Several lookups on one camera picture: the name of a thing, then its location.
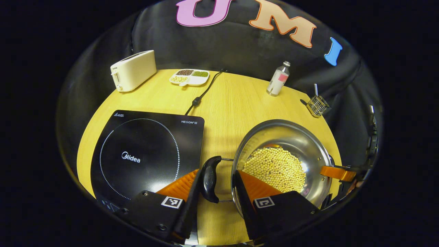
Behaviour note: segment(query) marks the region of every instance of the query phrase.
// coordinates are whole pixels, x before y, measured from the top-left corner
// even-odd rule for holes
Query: round table
[[[116,110],[132,110],[184,115],[193,99],[200,96],[217,73],[210,71],[208,81],[201,86],[180,87],[169,78],[177,69],[158,70],[155,75],[132,92],[115,90],[102,103],[88,123],[79,145],[77,171],[81,184],[95,197],[90,179],[94,147],[108,119]],[[311,116],[300,101],[309,97],[297,90],[283,87],[277,97],[266,93],[268,82],[247,76],[222,73],[217,77],[200,105],[189,115],[205,120],[200,166],[213,156],[233,158],[241,140],[255,125],[270,119],[285,119],[298,123],[311,131],[341,166],[329,126],[323,117]],[[220,199],[231,199],[230,173],[232,162],[220,162],[215,192]],[[338,194],[338,179],[332,179],[330,193]],[[248,242],[244,219],[233,202],[208,202],[202,196],[198,203],[198,243],[228,245]]]

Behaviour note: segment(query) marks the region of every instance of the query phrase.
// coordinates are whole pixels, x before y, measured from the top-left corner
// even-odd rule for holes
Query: stainless steel pot
[[[268,120],[253,127],[241,141],[233,160],[224,159],[220,156],[207,160],[202,168],[202,174],[204,174],[203,196],[214,203],[220,201],[214,192],[216,184],[215,169],[221,160],[233,161],[231,193],[239,214],[243,216],[234,174],[237,170],[244,168],[244,163],[254,150],[268,144],[280,145],[302,161],[306,180],[300,194],[316,207],[320,207],[329,193],[332,182],[331,178],[321,175],[320,170],[322,166],[334,165],[331,162],[330,155],[316,136],[303,126],[287,120]]]

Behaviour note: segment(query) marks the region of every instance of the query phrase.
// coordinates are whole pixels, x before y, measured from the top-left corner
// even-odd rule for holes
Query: power cord
[[[222,72],[227,72],[227,69],[222,69],[221,71],[219,71],[218,73],[216,73],[213,76],[212,81],[210,82],[209,86],[207,87],[206,91],[204,91],[204,93],[202,93],[200,96],[196,97],[193,101],[192,101],[192,105],[189,107],[189,109],[187,110],[186,114],[184,114],[185,116],[187,116],[189,114],[189,112],[192,110],[192,108],[194,106],[198,106],[201,103],[201,99],[204,97],[204,95],[207,93],[207,91],[209,91],[210,87],[212,86],[213,82],[215,81],[216,77],[219,76]]]

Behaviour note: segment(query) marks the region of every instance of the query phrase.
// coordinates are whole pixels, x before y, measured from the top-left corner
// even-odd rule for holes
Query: letter m
[[[316,25],[300,16],[289,19],[281,7],[274,3],[265,0],[255,1],[259,2],[259,13],[256,20],[248,22],[250,25],[271,31],[274,29],[271,25],[271,18],[273,18],[280,34],[284,35],[295,28],[296,30],[290,34],[290,38],[307,48],[313,47],[311,38]]]

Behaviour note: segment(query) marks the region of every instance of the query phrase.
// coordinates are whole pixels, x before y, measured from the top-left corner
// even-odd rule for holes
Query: black induction cooker
[[[96,199],[115,212],[142,190],[157,192],[200,166],[204,119],[117,110],[94,149]]]

